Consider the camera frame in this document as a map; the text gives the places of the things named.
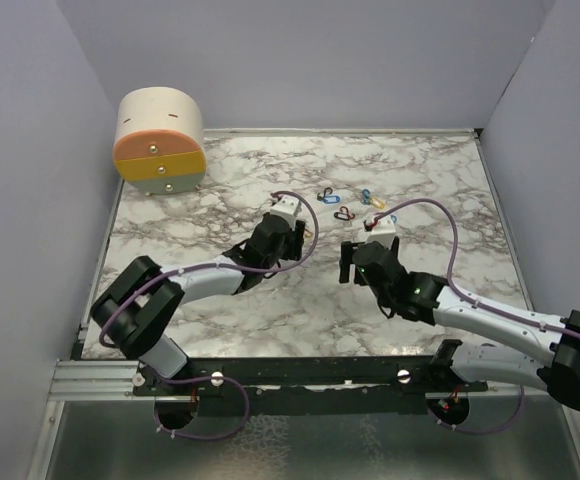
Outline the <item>black key tag with key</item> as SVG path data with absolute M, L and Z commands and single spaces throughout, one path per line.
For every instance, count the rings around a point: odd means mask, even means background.
M 344 213 L 337 211 L 333 214 L 335 219 L 342 220 L 342 221 L 352 221 L 355 218 L 354 214 Z

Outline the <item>blue key tag with key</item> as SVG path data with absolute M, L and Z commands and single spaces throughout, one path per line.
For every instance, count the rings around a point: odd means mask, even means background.
M 321 195 L 317 196 L 317 200 L 326 205 L 338 204 L 341 202 L 341 197 L 339 195 Z

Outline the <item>yellow key tag with key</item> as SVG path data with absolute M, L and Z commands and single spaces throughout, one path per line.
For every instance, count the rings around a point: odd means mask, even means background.
M 377 198 L 375 198 L 375 197 L 372 197 L 372 198 L 370 199 L 370 203 L 371 203 L 373 206 L 375 206 L 376 208 L 378 208 L 378 209 L 384 209 L 384 208 L 385 208 L 385 203 L 384 203 L 382 200 L 380 200 L 380 199 L 377 199 Z

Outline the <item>black S-shaped carabiner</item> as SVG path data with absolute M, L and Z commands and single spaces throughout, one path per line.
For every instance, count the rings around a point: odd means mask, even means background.
M 333 190 L 330 187 L 326 187 L 321 193 L 317 195 L 318 200 L 322 200 L 324 197 L 331 195 Z

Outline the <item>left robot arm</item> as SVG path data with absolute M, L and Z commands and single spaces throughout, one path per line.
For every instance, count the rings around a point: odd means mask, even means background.
M 273 276 L 283 260 L 301 258 L 306 224 L 267 213 L 252 235 L 215 261 L 164 271 L 149 256 L 135 258 L 94 301 L 91 319 L 125 358 L 156 372 L 156 382 L 176 395 L 190 385 L 188 355 L 165 334 L 185 303 L 248 291 Z

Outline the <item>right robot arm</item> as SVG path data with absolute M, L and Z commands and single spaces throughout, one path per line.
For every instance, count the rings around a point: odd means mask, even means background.
M 580 311 L 540 314 L 479 298 L 426 272 L 409 272 L 398 259 L 399 242 L 341 245 L 339 280 L 367 286 L 387 317 L 467 331 L 485 345 L 447 341 L 429 367 L 431 383 L 457 385 L 494 381 L 548 393 L 580 412 Z

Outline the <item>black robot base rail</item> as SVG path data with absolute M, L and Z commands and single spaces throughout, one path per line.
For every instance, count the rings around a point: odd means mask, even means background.
M 202 417 L 423 414 L 434 395 L 484 392 L 430 355 L 374 357 L 196 358 L 171 380 L 149 368 L 137 397 L 196 403 Z

